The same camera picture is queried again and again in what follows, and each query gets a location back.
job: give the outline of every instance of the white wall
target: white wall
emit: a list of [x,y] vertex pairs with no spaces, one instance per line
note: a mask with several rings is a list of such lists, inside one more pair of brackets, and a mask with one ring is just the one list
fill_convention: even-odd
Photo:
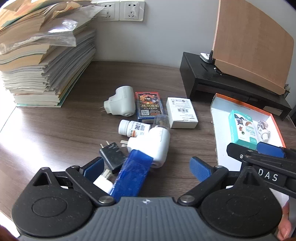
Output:
[[[296,45],[296,11],[285,0],[247,1],[279,23]],[[179,67],[184,51],[199,54],[212,49],[217,12],[218,0],[146,0],[143,22],[94,23],[98,49],[95,59]],[[291,87],[287,101],[294,107],[295,53],[287,83]]]
[[287,84],[291,87],[286,100],[296,105],[296,10],[285,0],[247,0],[281,25],[294,39],[294,51]]

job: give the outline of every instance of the black jaw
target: black jaw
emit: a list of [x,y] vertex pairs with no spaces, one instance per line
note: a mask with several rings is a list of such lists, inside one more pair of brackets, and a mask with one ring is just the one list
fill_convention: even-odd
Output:
[[46,238],[66,235],[82,227],[94,207],[114,204],[101,203],[100,197],[109,195],[79,169],[73,166],[66,172],[52,172],[43,167],[36,173],[12,208],[12,219],[20,233]]
[[[218,166],[212,167],[211,173],[178,203],[198,208],[209,226],[231,237],[259,237],[275,231],[281,206],[254,168],[230,172]],[[184,196],[193,197],[193,201],[184,202]]]
[[253,167],[268,187],[296,198],[296,151],[280,149],[286,158],[264,155],[234,143],[227,146],[227,154],[242,162],[241,170],[246,166]]

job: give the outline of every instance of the white charger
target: white charger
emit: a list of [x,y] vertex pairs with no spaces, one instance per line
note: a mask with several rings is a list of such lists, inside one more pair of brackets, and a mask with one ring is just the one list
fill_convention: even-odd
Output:
[[153,157],[151,167],[159,168],[164,164],[167,158],[170,144],[169,129],[170,124],[168,116],[157,115],[154,118],[152,128],[147,134],[130,137],[128,141],[121,141],[120,143],[124,143],[122,147],[127,147],[128,152],[135,149]]
[[113,183],[108,180],[109,176],[111,175],[111,171],[106,169],[102,175],[94,181],[94,185],[101,188],[104,192],[110,194],[113,188]]
[[131,86],[121,86],[115,90],[115,95],[104,101],[107,114],[132,116],[136,111],[135,95]]

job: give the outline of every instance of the human hand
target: human hand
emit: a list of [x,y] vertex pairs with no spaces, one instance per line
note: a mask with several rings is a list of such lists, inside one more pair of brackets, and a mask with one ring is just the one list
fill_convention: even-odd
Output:
[[0,241],[17,241],[17,239],[5,227],[0,225]]
[[292,225],[289,221],[289,201],[286,202],[286,204],[282,208],[283,210],[283,216],[281,218],[281,221],[279,223],[279,232],[277,234],[277,238],[282,241],[286,238],[288,238]]

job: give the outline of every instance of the teal box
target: teal box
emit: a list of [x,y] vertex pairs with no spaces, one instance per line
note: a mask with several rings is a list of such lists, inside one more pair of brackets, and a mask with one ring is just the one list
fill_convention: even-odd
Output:
[[237,110],[232,110],[228,116],[231,142],[256,150],[257,135],[252,118]]

